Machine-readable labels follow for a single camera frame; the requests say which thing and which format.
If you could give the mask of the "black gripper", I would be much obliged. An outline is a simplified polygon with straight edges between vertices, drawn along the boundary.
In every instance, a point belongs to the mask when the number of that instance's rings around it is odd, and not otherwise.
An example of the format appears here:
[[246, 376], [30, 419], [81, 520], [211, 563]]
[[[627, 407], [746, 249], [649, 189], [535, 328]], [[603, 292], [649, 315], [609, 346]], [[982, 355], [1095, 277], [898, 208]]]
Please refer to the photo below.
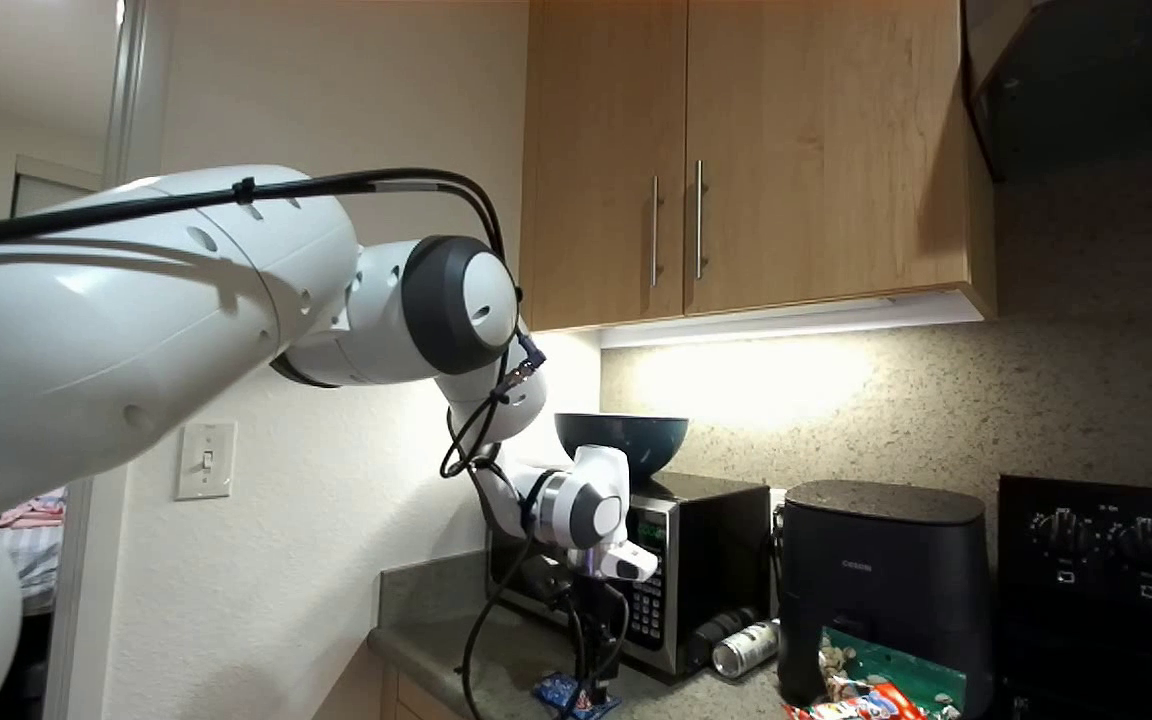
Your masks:
[[612, 580], [573, 577], [562, 584], [562, 609], [581, 646], [603, 646], [624, 634], [624, 588]]

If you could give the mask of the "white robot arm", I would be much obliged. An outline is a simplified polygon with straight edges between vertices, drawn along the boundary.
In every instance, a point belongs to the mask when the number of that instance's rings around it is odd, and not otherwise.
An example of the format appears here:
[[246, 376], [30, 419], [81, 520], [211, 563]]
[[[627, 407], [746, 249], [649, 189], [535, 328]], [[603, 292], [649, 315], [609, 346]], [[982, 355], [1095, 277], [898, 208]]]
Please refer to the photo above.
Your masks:
[[[603, 590], [642, 584], [624, 446], [496, 462], [545, 407], [540, 363], [491, 200], [459, 172], [145, 175], [0, 220], [0, 512], [145, 454], [256, 369], [308, 388], [429, 379], [444, 466], [499, 531]], [[18, 614], [0, 542], [0, 687]]]

